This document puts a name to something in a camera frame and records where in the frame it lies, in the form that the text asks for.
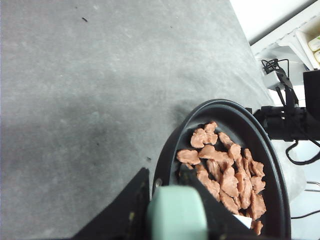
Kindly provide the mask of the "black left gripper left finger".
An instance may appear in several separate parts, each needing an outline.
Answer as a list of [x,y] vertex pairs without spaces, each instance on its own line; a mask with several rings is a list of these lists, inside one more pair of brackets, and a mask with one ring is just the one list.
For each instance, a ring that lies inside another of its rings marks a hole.
[[147,168],[141,168],[119,195],[72,239],[146,240],[149,173]]

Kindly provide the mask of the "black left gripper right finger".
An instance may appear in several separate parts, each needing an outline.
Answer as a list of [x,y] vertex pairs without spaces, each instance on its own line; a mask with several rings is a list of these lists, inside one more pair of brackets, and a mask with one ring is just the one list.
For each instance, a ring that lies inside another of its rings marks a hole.
[[180,166],[179,173],[179,183],[195,188],[200,195],[207,219],[208,238],[210,240],[260,239],[259,236],[248,229],[211,195],[198,180],[195,169],[189,169],[183,163]]

